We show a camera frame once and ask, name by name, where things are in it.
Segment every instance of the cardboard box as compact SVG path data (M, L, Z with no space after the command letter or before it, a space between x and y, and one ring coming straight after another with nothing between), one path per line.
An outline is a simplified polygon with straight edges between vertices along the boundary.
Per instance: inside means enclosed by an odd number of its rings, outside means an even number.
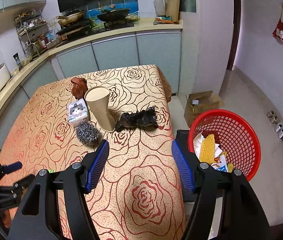
M193 100L198 100L199 104L192 104ZM191 127L193 121L202 113L218 109L224 105L219 95L215 95L212 91L189 94L185 107L184 117L188 127Z

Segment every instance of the table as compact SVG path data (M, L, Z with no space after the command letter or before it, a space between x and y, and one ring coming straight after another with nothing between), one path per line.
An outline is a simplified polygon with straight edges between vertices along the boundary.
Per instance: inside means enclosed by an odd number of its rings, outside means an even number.
M110 112L156 106L158 129L102 132L110 153L97 188L86 201L101 239L180 239L185 216L179 172L171 154L172 129L167 101L171 90L155 65L134 66L80 75L88 88L103 85L111 94ZM46 168L65 170L93 152L83 146L67 121L75 102L71 78L40 87L16 119L0 153L0 163L21 161L23 168L6 175L1 185ZM90 121L98 123L90 112ZM71 238L63 192L58 195L64 236ZM11 210L13 217L16 209Z

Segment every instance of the wooden cutting board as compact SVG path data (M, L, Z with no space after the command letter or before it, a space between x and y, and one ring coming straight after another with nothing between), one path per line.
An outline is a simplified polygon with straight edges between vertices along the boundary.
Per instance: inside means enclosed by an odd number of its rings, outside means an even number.
M173 22L178 22L179 1L180 0L168 0L167 2L166 15L169 15Z

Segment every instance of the silver bolt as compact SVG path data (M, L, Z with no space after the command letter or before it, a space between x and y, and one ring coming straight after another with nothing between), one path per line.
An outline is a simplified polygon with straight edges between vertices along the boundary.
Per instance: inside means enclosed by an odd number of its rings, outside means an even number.
M73 163L72 164L72 168L74 169L74 170L76 170L76 169L78 169L78 168L80 168L81 167L81 164L80 163Z
M208 169L209 165L208 163L200 163L199 165L202 169Z
M47 171L45 169L42 169L38 173L39 173L40 176L44 176L44 175L46 175Z
M243 174L243 173L241 172L241 170L239 170L239 169L235 169L235 170L234 170L234 173L235 173L235 175L237 175L237 176L240 176L240 175Z

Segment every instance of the hanging paper bag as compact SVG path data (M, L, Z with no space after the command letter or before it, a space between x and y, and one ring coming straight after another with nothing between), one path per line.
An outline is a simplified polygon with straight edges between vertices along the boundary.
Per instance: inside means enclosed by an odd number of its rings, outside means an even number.
M275 36L277 39L280 39L280 41L283 43L283 22L281 21L282 16L283 16L283 4L282 4L282 12L280 14L279 22L276 26L276 29L273 31L273 36Z

